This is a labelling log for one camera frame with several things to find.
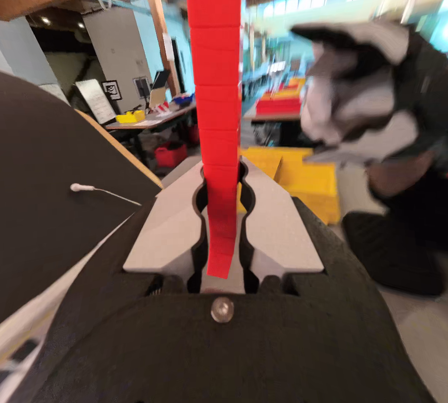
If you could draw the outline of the whiteboard with green writing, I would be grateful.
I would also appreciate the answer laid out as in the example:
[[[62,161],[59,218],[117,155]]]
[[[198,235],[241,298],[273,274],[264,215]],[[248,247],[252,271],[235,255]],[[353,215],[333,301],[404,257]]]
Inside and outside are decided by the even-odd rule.
[[[70,106],[68,99],[66,98],[63,90],[58,84],[43,84],[39,85],[39,88],[50,93],[51,95],[62,100],[64,103]]]
[[[98,124],[116,122],[116,113],[97,79],[76,81],[74,85]]]

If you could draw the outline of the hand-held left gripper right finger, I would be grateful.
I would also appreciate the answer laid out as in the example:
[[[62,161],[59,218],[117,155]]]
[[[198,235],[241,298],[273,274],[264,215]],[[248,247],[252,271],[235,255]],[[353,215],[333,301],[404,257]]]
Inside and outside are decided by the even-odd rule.
[[[240,160],[239,261],[246,294],[263,280],[323,272],[323,263],[291,195],[247,158]]]

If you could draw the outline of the background work table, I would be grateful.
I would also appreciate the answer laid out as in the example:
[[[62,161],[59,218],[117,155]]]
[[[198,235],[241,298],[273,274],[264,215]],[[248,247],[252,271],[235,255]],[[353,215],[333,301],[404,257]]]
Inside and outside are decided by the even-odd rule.
[[[151,131],[155,129],[161,129],[165,126],[176,125],[180,118],[186,115],[187,113],[196,109],[196,103],[192,102],[188,106],[183,108],[177,108],[174,104],[170,104],[170,114],[165,114],[163,116],[155,116],[154,114],[147,115],[145,120],[141,120],[136,123],[129,124],[121,124],[119,122],[113,122],[107,125],[104,125],[104,129],[107,131],[137,131],[136,136],[132,136],[133,146],[135,147],[137,158],[142,162],[143,165],[148,166],[147,158],[148,155],[143,150],[142,143],[139,139],[139,134],[146,129]]]

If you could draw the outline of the small yellow plastic bin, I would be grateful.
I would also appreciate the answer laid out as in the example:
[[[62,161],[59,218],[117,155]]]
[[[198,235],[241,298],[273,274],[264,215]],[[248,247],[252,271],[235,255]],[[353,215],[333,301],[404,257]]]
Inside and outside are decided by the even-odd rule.
[[[115,119],[118,123],[127,125],[145,120],[145,117],[146,115],[144,110],[136,109],[127,111],[125,114],[116,115]]]

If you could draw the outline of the person's right hand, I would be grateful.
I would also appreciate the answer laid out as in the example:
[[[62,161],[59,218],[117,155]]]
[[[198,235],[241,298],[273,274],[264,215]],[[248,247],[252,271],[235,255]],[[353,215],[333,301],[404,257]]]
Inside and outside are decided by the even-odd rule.
[[[306,93],[301,128],[312,141],[324,144],[324,149],[314,154],[311,162],[382,162],[410,146],[417,138],[416,121],[409,112],[395,110],[394,105],[392,111],[383,116],[309,120]]]

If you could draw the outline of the wooden edged work table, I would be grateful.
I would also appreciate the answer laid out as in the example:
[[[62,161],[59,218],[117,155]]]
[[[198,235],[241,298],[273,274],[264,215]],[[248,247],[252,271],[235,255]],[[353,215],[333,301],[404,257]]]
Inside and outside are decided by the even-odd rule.
[[[256,146],[303,147],[300,119],[300,111],[258,114],[253,106],[242,116],[242,121],[245,122],[243,124],[244,141],[248,141],[249,130],[251,130]]]

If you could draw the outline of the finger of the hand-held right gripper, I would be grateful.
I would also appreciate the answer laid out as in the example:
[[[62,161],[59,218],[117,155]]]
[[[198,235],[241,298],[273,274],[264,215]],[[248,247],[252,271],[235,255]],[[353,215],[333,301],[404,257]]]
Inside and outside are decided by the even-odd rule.
[[[312,43],[335,50],[373,48],[391,65],[404,61],[410,39],[408,28],[389,21],[311,22],[294,25],[290,31]]]
[[[359,72],[361,56],[354,51],[321,50],[308,70],[309,120],[355,120],[389,114],[394,105],[392,69]]]

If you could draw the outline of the black honeycomb pad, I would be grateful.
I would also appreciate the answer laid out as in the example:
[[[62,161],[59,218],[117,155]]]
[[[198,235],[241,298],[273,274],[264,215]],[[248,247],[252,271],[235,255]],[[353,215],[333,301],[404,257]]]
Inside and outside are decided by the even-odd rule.
[[[382,287],[428,297],[445,291],[445,274],[434,250],[394,217],[352,211],[341,227],[354,255]]]

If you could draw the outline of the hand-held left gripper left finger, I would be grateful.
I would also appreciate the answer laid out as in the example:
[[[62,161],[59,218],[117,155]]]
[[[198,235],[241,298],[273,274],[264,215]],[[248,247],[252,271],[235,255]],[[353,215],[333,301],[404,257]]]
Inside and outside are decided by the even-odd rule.
[[[199,293],[208,261],[208,204],[203,163],[198,161],[155,198],[123,265],[127,273],[177,276]]]

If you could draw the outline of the wooden post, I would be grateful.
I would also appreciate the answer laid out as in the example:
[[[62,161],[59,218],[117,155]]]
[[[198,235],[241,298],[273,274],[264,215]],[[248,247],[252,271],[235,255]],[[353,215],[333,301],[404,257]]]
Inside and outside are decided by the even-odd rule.
[[[172,97],[177,96],[181,92],[180,83],[177,76],[176,65],[174,60],[171,60],[167,56],[167,51],[165,48],[165,39],[164,36],[168,35],[168,29],[165,21],[165,15],[163,11],[162,1],[161,0],[148,0],[150,13],[154,23],[154,29],[157,36],[160,56],[163,63],[163,67],[171,71],[171,74],[168,78],[168,85],[170,88],[170,92]]]

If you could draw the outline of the row of red yellow bins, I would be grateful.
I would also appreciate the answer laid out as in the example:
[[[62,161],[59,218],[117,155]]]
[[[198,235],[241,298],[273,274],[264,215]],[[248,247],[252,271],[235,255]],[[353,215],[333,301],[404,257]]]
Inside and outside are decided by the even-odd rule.
[[[305,77],[294,76],[268,89],[255,103],[256,115],[299,113],[305,82]]]

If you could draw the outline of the background book stand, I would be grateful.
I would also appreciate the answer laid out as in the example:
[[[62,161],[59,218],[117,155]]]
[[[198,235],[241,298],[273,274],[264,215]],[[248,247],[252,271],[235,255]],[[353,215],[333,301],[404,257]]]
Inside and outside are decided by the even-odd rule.
[[[166,101],[166,89],[170,75],[171,70],[169,69],[157,71],[150,89],[149,109],[154,109]]]

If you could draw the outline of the red linked cube strip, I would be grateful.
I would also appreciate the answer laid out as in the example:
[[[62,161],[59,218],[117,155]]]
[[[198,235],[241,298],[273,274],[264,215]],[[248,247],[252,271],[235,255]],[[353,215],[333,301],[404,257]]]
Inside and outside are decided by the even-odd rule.
[[[207,274],[227,279],[237,237],[245,0],[187,0],[203,175]]]

